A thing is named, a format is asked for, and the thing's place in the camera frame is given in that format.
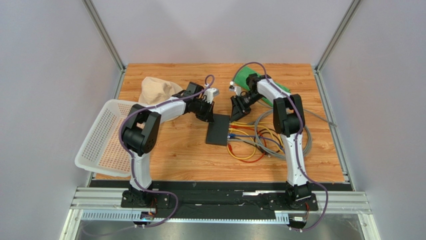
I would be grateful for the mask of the black network switch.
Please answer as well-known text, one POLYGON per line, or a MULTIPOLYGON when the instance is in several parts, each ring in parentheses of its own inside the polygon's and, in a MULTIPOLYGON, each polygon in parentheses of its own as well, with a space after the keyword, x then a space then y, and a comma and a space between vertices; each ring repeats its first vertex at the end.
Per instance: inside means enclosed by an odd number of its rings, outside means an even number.
POLYGON ((205 143, 208 145, 226 147, 228 144, 230 116, 214 113, 213 120, 214 122, 208 124, 205 143))

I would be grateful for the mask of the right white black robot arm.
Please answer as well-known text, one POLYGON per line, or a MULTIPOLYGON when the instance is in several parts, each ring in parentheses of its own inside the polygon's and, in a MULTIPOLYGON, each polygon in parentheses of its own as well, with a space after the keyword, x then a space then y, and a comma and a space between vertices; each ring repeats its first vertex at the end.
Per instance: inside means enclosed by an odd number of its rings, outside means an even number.
POLYGON ((273 126, 283 141, 284 155, 287 164, 287 184, 284 200, 290 209, 299 209, 306 205, 312 196, 312 189, 306 174, 302 146, 305 117, 302 99, 298 94, 284 91, 267 74, 251 74, 246 83, 249 87, 243 92, 240 86, 230 82, 232 96, 232 122, 240 120, 251 112, 251 105, 262 98, 273 103, 273 126))

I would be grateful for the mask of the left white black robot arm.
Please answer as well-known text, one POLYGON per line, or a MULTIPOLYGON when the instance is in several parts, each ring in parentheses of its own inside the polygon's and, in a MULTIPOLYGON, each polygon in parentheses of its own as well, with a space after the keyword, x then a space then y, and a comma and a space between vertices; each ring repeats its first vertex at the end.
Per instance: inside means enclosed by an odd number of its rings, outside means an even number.
POLYGON ((214 122, 214 98, 218 89, 211 84, 190 82, 186 89, 178 89, 163 98, 134 104, 119 128, 119 142, 130 155, 130 186, 123 198, 143 207, 153 204, 157 195, 175 196, 169 191, 152 189, 150 155, 154 149, 162 123, 193 113, 208 123, 214 122))

